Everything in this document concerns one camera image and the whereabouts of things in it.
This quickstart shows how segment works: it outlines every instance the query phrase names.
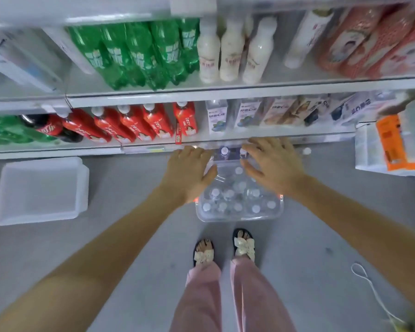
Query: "cable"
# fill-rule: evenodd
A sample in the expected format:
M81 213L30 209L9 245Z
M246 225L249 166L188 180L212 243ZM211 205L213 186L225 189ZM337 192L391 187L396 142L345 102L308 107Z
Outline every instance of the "cable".
M364 275L363 275L363 274L361 274L361 273L356 272L356 271L354 270L354 267L359 267L359 268L361 268L361 270L363 271ZM374 296L375 296L376 301L377 301L377 302L378 302L378 304L379 304L379 305L383 308L384 312L386 312L387 317L389 318L390 322L391 322L391 323L392 323L392 325L393 325L393 328L395 329L395 332L399 332L399 331L398 331L398 328L397 328L397 326L396 326L396 324L395 324L395 321L394 321L393 319L395 319L395 320L399 321L400 323L405 324L404 320L402 320L402 319L398 318L397 316L395 316L394 314L392 314L392 313L391 313L391 312L390 312L390 311L386 308L386 306L384 305L383 301L382 301L382 300L381 300L381 298L380 298L380 295L378 294L378 292L376 292L376 289L375 289L375 287L373 286L374 284L372 283L371 279L370 279L370 278L369 278L369 276L367 275L367 272L366 272L366 270L364 269L364 267L363 267L361 264L359 264L359 263L354 263L354 264L350 267L350 270L352 270L352 272L353 272L355 275L357 275L358 277L361 277L362 279L365 279L367 282L369 282L369 285L370 285L370 286L371 286L371 288L372 288L372 291L373 291L373 293L374 293Z

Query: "sandal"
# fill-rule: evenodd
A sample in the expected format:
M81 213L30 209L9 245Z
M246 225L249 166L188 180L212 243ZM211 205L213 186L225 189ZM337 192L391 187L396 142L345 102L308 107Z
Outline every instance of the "sandal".
M208 242L212 245L212 249L207 249L205 251L197 251L198 245L204 241L207 245ZM194 247L194 267L198 266L199 264L212 262L214 261L214 244L209 239L201 239L199 242L195 244Z
M243 236L247 233L248 239L243 237L238 238L238 232L242 231ZM255 241L252 234L244 228L236 228L232 234L232 242L234 244L234 255L247 255L253 262L255 262Z

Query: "gray floor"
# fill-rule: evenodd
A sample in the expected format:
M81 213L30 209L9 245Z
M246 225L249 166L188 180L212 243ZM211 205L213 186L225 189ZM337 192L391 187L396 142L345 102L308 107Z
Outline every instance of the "gray floor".
M83 161L91 172L87 212L74 220L0 227L0 311L136 206L160 181L166 154L84 157ZM305 165L332 188L415 227L415 178L355 170L352 142L315 145ZM392 312L404 317L412 312L410 304L354 249L288 199L276 221L211 225L199 221L194 205L177 210L144 247L89 331L166 331L192 265L194 243L205 234L214 240L222 261L223 330L236 331L227 260L232 256L232 230L238 225L254 235L261 271L285 303L298 332L391 330L367 282L351 273L354 261L368 270Z

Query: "plastic tray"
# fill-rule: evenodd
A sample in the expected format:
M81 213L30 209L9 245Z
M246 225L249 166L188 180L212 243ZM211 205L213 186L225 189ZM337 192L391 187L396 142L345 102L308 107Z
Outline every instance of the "plastic tray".
M79 157L7 163L0 226L73 219L88 209L89 169Z
M201 221L260 220L281 216L283 196L258 185L246 175L240 161L211 162L208 168L214 163L218 175L195 203Z

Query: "pink pants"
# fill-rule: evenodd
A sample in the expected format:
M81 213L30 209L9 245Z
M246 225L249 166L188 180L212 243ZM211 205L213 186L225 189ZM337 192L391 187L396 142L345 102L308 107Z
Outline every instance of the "pink pants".
M220 332L220 268L215 262L191 269L170 332ZM231 262L231 282L240 332L295 332L274 288L247 257Z

